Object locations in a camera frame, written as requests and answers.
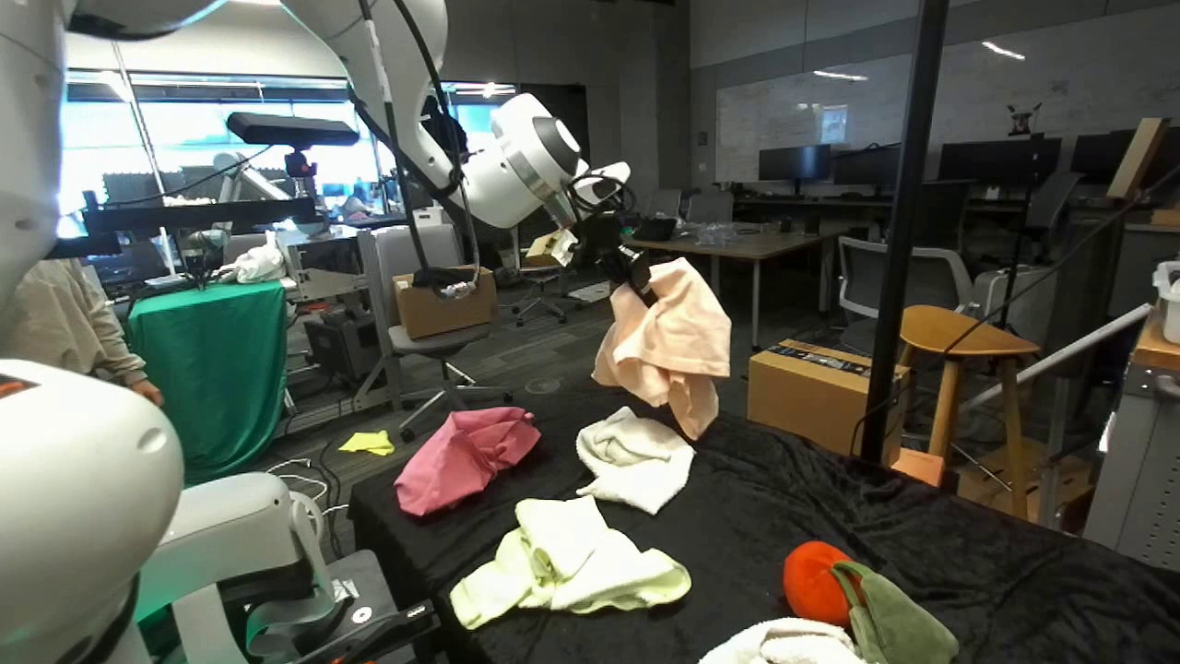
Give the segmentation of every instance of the light green cloth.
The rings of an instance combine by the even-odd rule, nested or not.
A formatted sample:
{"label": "light green cloth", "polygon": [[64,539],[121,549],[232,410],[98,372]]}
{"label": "light green cloth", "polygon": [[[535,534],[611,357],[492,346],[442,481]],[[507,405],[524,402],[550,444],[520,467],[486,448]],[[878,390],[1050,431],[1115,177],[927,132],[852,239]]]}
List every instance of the light green cloth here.
{"label": "light green cloth", "polygon": [[277,281],[139,298],[130,346],[168,395],[185,483],[236,474],[271,444],[288,386],[288,294]]}
{"label": "light green cloth", "polygon": [[481,631],[508,608],[638,611],[691,593],[691,571],[664,549],[638,549],[611,530],[594,499],[518,506],[520,528],[503,539],[493,562],[450,590],[460,626]]}
{"label": "light green cloth", "polygon": [[833,574],[850,598],[857,649],[867,664],[953,664],[958,656],[958,640],[893,579],[857,562],[840,562]]}

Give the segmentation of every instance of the yellow object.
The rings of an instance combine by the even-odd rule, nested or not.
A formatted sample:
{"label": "yellow object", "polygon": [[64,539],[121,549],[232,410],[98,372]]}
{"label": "yellow object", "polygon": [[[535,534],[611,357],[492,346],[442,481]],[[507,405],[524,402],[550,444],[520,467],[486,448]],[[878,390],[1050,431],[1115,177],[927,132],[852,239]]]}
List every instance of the yellow object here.
{"label": "yellow object", "polygon": [[372,458],[390,458],[395,444],[389,431],[356,431],[342,448],[342,453],[372,453]]}

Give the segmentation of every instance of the red cloth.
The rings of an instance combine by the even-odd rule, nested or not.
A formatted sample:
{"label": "red cloth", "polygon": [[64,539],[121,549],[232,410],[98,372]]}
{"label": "red cloth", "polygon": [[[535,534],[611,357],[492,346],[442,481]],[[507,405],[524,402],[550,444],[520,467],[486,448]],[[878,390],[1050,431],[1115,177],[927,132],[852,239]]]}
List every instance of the red cloth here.
{"label": "red cloth", "polygon": [[850,598],[833,574],[840,562],[852,562],[846,549],[808,539],[782,562],[782,593],[786,605],[804,620],[850,624]]}
{"label": "red cloth", "polygon": [[450,413],[395,481],[402,513],[429,515],[481,493],[499,474],[520,464],[539,440],[544,431],[520,405]]}

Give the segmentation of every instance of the orange object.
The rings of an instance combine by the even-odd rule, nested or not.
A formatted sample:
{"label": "orange object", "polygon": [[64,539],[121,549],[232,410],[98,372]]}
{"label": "orange object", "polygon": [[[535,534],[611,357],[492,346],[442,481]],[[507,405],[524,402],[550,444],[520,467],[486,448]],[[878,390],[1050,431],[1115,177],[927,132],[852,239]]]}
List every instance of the orange object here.
{"label": "orange object", "polygon": [[833,574],[839,562],[852,556],[824,539],[808,539],[782,556],[782,598],[791,611],[824,624],[850,624],[850,600]]}

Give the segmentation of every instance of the floor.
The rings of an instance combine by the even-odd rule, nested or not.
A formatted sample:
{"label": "floor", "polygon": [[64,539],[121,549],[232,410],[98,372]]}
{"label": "floor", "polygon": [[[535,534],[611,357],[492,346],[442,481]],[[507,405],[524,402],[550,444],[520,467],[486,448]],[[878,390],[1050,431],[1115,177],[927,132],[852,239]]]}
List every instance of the floor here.
{"label": "floor", "polygon": [[[735,341],[748,341],[748,281],[745,273],[727,273],[727,287],[723,287],[723,301],[735,316]],[[581,273],[572,277],[572,287],[581,283],[603,283],[603,273]],[[810,342],[830,342],[830,346],[857,346],[867,349],[865,342],[871,337],[865,337],[865,327],[850,326],[840,314],[818,314],[817,310],[817,263],[804,260],[798,265],[775,265],[765,277],[767,298],[765,298],[765,341],[810,341]],[[471,342],[465,356],[458,356],[458,365],[470,370],[481,384],[493,384],[507,386],[512,395],[512,402],[520,405],[544,405],[544,402],[561,402],[561,405],[581,405],[581,399],[594,399],[594,395],[570,395],[570,384],[582,384],[594,362],[594,349],[610,327],[610,301],[572,301],[570,321],[561,326],[550,314],[535,314],[528,321],[512,321],[507,316],[512,310],[512,301],[524,301],[531,292],[528,287],[503,287],[503,321],[499,327],[482,341]],[[723,395],[723,410],[742,413],[745,410],[745,349],[735,356],[735,380],[727,380],[720,386]],[[402,362],[406,370],[406,386],[433,386],[436,370],[425,362]],[[916,380],[916,410],[909,417],[909,431],[916,444],[921,444],[921,431],[931,424],[931,402],[938,390],[938,372],[920,372]],[[1027,424],[1030,424],[1030,440],[1045,440],[1045,421],[1046,417],[1046,399],[1045,386],[1032,386],[1027,395]],[[351,549],[351,528],[348,528],[348,493],[356,483],[406,463],[406,453],[417,450],[417,444],[436,431],[436,421],[429,421],[421,428],[417,444],[406,440],[390,440],[395,453],[390,458],[372,458],[372,453],[342,453],[338,448],[356,436],[356,431],[395,431],[402,424],[406,410],[380,410],[380,413],[364,413],[364,417],[348,417],[315,431],[299,431],[299,436],[286,436],[271,448],[267,458],[254,463],[254,467],[277,467],[281,477],[288,477],[291,486],[310,491],[322,499],[322,506],[332,513],[332,547],[337,549]],[[1069,448],[1088,450],[1094,444],[1102,428],[1102,405],[1094,417],[1080,417],[1069,428]],[[983,464],[971,464],[967,458],[956,458],[958,467],[958,491],[967,491],[967,499],[978,502],[997,502],[1001,491],[997,483],[986,481],[983,467],[1005,474],[997,467],[997,453],[1005,444],[1005,428],[1001,428],[1001,410],[983,410],[975,417],[958,421],[958,448],[978,458]],[[1065,474],[1065,493],[1083,493],[1088,491],[1088,453],[1072,453],[1064,467]]]}

